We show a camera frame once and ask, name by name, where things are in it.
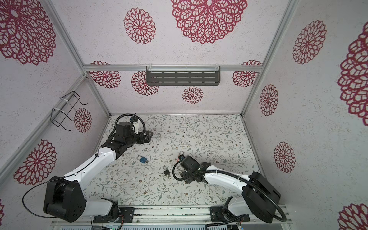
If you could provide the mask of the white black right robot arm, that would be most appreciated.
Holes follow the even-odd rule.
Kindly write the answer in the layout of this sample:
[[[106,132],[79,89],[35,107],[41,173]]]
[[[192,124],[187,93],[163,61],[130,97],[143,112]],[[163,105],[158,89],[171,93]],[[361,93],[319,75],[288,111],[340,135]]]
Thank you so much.
[[[198,163],[191,156],[179,155],[178,161],[172,167],[173,178],[177,181],[203,183],[221,186],[238,194],[230,196],[220,207],[211,207],[211,227],[242,224],[250,221],[250,215],[271,224],[273,220],[286,222],[285,212],[279,205],[281,194],[259,172],[252,174],[238,174],[222,170],[210,163]]]

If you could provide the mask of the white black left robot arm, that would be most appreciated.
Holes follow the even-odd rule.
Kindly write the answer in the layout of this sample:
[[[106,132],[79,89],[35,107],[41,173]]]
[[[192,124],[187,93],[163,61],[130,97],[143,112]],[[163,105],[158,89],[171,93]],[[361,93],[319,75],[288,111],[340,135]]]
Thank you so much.
[[[46,181],[43,218],[75,222],[81,217],[99,217],[115,222],[121,217],[118,203],[111,199],[88,199],[84,189],[105,167],[118,160],[135,144],[151,142],[153,132],[136,114],[120,115],[96,153],[73,171]]]

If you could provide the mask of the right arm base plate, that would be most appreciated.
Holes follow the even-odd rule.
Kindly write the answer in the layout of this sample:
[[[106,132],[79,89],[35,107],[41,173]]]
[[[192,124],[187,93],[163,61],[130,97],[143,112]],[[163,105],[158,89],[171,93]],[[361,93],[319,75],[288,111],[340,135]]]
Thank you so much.
[[[209,208],[212,222],[225,222],[234,220],[237,216],[231,214],[226,208],[212,206]]]

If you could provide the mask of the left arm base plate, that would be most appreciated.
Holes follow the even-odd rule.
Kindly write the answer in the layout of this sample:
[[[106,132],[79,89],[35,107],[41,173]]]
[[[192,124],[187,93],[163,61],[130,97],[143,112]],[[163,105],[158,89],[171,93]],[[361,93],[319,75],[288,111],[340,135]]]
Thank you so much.
[[[93,223],[132,223],[135,208],[122,207],[118,211],[114,210],[107,216],[95,216]]]

